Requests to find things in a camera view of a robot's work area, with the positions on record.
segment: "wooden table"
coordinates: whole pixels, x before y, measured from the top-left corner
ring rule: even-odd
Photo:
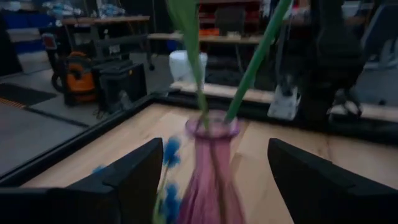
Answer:
[[[69,30],[69,26],[74,26],[78,24],[88,24],[90,25],[90,38],[94,43],[95,47],[95,53],[96,53],[96,59],[103,61],[105,59],[104,54],[103,54],[103,49],[104,45],[103,42],[109,42],[112,41],[112,39],[107,39],[107,40],[101,40],[100,39],[100,34],[99,32],[99,26],[105,25],[105,24],[112,24],[112,23],[119,23],[119,22],[135,22],[138,23],[138,33],[132,35],[129,37],[118,37],[114,38],[113,40],[116,41],[115,44],[113,45],[119,45],[119,44],[131,44],[131,42],[138,42],[142,44],[142,42],[145,42],[145,51],[146,51],[146,57],[148,64],[150,65],[150,69],[153,70],[154,66],[152,63],[152,57],[151,57],[151,49],[150,49],[150,43],[149,39],[147,38],[148,32],[148,23],[149,23],[150,16],[120,16],[120,17],[107,17],[107,18],[91,18],[91,17],[79,17],[79,18],[66,18],[62,20],[62,24],[65,25],[68,39],[69,39],[69,44],[73,49],[76,49],[76,42],[75,42],[75,37],[73,34],[71,34],[71,31]],[[140,25],[144,25],[144,31],[141,31]]]
[[[79,17],[79,18],[62,19],[62,24],[75,25],[75,24],[106,24],[114,22],[145,22],[149,21],[149,19],[150,16],[121,16],[121,17],[108,17],[108,18]]]
[[[173,86],[193,90],[191,85],[184,83]],[[206,84],[205,91],[212,95],[232,96],[236,89]],[[249,90],[245,99],[269,101],[272,94]],[[374,115],[372,108],[366,107],[365,111],[368,116]],[[90,175],[99,165],[114,162],[154,137],[167,139],[178,135],[182,140],[179,151],[182,162],[169,172],[168,179],[178,183],[182,196],[194,166],[193,140],[185,135],[184,124],[194,114],[198,111],[151,105],[23,187],[66,187]],[[380,116],[393,118],[385,114]],[[250,120],[241,120],[241,124],[240,134],[231,145],[231,167],[249,224],[292,223],[267,161],[269,138],[279,138],[354,173],[398,189],[398,150],[394,147]]]

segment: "floor mat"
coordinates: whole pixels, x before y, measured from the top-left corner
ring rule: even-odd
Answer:
[[[18,108],[32,106],[43,101],[56,97],[56,94],[33,90],[22,86],[1,83],[0,84],[0,103]]]

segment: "blue bin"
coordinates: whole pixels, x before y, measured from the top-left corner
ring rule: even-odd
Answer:
[[[14,44],[17,54],[33,53],[45,50],[42,40],[33,40],[27,42],[19,42]]]
[[[49,27],[50,24],[55,25],[55,18],[47,14],[28,14],[30,27],[43,28]]]
[[[8,29],[29,28],[29,21],[25,14],[9,13],[4,14],[4,20]]]

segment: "pink glass vase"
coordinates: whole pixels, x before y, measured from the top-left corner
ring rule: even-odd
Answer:
[[[236,119],[225,124],[222,111],[210,111],[210,132],[198,119],[187,121],[195,137],[195,168],[185,191],[177,224],[242,224],[244,215],[229,167],[231,140],[239,133]]]

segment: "white container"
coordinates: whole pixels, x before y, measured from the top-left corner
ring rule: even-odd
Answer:
[[[205,83],[205,73],[207,64],[207,54],[200,54],[202,85]],[[191,66],[188,61],[186,50],[173,51],[169,56],[170,71],[175,82],[195,83]]]

